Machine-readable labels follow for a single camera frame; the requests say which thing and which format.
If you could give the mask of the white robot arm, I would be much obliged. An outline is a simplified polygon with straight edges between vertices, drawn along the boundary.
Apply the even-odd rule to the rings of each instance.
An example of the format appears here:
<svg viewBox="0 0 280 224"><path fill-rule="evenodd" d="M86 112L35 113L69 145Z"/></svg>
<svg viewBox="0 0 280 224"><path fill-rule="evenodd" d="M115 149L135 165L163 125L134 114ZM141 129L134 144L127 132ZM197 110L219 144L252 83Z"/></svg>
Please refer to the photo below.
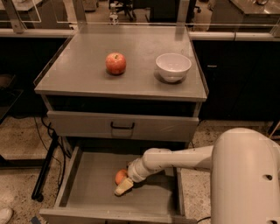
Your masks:
<svg viewBox="0 0 280 224"><path fill-rule="evenodd" d="M280 146L263 134L235 128L211 146L148 149L129 164L115 195L171 167L211 172L211 224L280 224Z"/></svg>

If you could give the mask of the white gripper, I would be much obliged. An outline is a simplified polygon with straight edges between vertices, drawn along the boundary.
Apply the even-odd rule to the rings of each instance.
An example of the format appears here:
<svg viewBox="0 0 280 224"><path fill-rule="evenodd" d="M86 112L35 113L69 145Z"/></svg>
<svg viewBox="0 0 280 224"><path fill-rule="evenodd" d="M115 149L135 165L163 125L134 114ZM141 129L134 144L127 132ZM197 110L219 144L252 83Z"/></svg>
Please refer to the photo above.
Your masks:
<svg viewBox="0 0 280 224"><path fill-rule="evenodd" d="M130 188L133 187L133 182L140 183L146 180L151 175L151 171L145 167L141 158L137 158L129 164L128 175L129 178L122 180L121 183L116 187L116 196L121 196L126 193Z"/></svg>

